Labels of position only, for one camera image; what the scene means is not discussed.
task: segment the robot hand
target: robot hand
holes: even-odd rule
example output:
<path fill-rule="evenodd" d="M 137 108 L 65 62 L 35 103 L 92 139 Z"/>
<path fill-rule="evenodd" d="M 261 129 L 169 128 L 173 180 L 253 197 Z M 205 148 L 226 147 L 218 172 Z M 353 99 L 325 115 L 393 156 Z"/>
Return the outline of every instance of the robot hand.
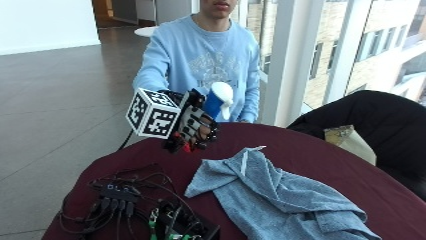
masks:
<path fill-rule="evenodd" d="M 166 94 L 181 108 L 181 115 L 164 147 L 172 153 L 182 147 L 188 152 L 196 149 L 204 150 L 208 143 L 216 140 L 218 131 L 217 122 L 202 111 L 205 97 L 194 89 L 185 95 L 172 91 L 161 93 Z"/>

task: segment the doorway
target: doorway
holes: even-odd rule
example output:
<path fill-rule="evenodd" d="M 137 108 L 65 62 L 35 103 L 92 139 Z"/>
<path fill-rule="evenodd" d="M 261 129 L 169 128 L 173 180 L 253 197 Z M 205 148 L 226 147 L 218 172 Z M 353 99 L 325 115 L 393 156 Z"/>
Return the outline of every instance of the doorway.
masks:
<path fill-rule="evenodd" d="M 97 29 L 137 26 L 134 0 L 92 0 L 93 14 Z"/>

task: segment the graphic print on sweatshirt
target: graphic print on sweatshirt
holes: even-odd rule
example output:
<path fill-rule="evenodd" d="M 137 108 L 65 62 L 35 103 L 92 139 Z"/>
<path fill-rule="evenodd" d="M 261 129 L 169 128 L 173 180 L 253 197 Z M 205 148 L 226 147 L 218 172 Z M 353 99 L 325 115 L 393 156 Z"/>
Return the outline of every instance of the graphic print on sweatshirt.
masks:
<path fill-rule="evenodd" d="M 240 72 L 241 62 L 234 56 L 225 56 L 222 52 L 213 54 L 208 52 L 189 62 L 189 68 L 198 78 L 198 87 L 210 90 L 214 82 L 225 82 L 238 88 L 234 75 Z"/>

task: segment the white cube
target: white cube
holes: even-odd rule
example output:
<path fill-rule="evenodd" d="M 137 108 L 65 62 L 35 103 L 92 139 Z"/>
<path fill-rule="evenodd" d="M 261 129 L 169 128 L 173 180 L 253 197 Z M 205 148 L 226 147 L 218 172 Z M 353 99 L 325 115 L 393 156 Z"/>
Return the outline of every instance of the white cube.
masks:
<path fill-rule="evenodd" d="M 138 136 L 166 139 L 180 112 L 181 109 L 165 94 L 138 88 L 126 119 Z"/>

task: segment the white column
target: white column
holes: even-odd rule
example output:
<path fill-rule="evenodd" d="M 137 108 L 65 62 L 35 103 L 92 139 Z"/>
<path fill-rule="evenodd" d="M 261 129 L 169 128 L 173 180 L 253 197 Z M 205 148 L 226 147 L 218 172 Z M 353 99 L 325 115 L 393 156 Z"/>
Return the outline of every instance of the white column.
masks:
<path fill-rule="evenodd" d="M 238 3 L 238 23 L 242 27 L 248 26 L 249 1 L 240 0 Z"/>
<path fill-rule="evenodd" d="M 373 0 L 349 0 L 323 104 L 345 96 Z"/>
<path fill-rule="evenodd" d="M 322 7 L 319 0 L 278 3 L 264 124 L 286 127 L 301 114 Z"/>

